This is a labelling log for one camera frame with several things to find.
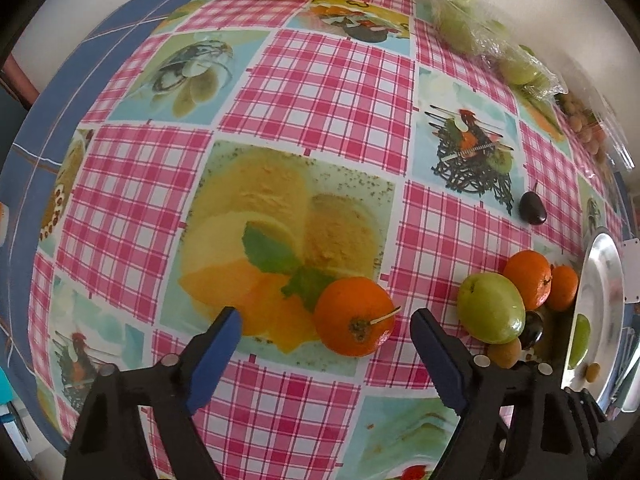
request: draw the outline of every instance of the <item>screw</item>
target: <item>screw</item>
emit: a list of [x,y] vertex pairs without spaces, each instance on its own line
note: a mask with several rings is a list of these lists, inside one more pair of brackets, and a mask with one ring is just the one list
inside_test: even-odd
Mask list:
[[180,356],[177,354],[167,354],[165,355],[160,362],[162,366],[175,366],[180,362]]
[[543,375],[551,375],[554,372],[554,369],[547,363],[540,363],[538,365],[538,371]]
[[102,365],[98,370],[98,373],[102,377],[109,377],[111,374],[114,373],[114,371],[116,371],[116,365],[112,365],[109,363],[109,364]]
[[487,368],[488,365],[491,364],[491,359],[489,359],[486,355],[478,354],[474,357],[474,363],[481,368]]

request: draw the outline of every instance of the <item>teal object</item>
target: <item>teal object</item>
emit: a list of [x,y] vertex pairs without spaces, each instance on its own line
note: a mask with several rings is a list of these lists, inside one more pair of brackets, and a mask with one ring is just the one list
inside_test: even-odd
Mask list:
[[4,370],[0,368],[0,404],[6,404],[13,400],[14,391],[9,384],[9,379],[6,378]]

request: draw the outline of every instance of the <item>plastic bag of green fruit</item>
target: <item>plastic bag of green fruit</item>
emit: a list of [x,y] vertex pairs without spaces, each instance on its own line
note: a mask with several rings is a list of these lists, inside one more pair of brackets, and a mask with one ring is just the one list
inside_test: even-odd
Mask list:
[[496,12],[481,0],[433,0],[434,24],[450,48],[534,99],[565,93],[562,78],[518,44]]

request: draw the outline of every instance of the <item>plastic bag of brown fruit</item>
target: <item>plastic bag of brown fruit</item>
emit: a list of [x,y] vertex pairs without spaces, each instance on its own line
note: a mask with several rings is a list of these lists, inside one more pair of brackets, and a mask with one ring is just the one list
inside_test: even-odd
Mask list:
[[561,73],[569,91],[557,94],[556,102],[571,130],[598,165],[608,159],[614,171],[631,171],[634,163],[628,142],[613,109],[575,60],[567,57],[563,65]]

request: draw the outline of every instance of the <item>fruit stem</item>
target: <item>fruit stem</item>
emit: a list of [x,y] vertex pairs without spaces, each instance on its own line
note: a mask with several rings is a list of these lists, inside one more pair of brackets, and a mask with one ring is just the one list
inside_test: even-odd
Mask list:
[[382,316],[382,317],[379,317],[379,318],[377,318],[377,319],[372,319],[371,321],[369,321],[369,324],[370,324],[370,325],[375,325],[376,323],[379,323],[380,321],[384,321],[385,319],[388,319],[388,318],[390,318],[391,316],[394,316],[395,314],[397,314],[397,313],[398,313],[398,311],[399,311],[401,308],[402,308],[402,307],[401,307],[401,306],[399,306],[399,307],[397,307],[397,308],[393,309],[393,310],[392,310],[391,312],[389,312],[388,314],[386,314],[386,316]]

